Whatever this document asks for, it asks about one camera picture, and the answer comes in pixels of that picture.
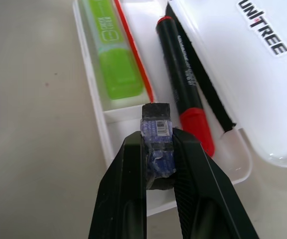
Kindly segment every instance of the barcode label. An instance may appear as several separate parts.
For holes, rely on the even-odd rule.
[[[166,120],[157,121],[157,134],[158,136],[170,136],[168,122]]]

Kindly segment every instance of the case lid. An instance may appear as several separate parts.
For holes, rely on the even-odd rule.
[[[233,121],[264,160],[287,167],[287,2],[169,3]]]

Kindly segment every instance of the green highlighter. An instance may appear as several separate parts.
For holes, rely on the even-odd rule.
[[[141,94],[141,74],[124,40],[112,2],[84,0],[84,3],[109,97],[116,100]]]

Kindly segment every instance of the sticker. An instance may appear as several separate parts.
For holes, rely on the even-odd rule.
[[[160,136],[170,136],[168,121],[167,120],[157,120],[157,134]]]
[[[237,8],[245,17],[252,31],[262,39],[264,45],[274,56],[281,56],[287,53],[287,44],[274,31],[271,24],[265,17],[265,12],[257,8],[249,0],[242,0]]]

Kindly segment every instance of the table surface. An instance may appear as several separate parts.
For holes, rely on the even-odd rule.
[[[236,191],[260,238],[287,238],[287,169],[253,160]],[[104,172],[72,0],[0,0],[0,239],[87,238]],[[182,238],[176,209],[148,238]]]

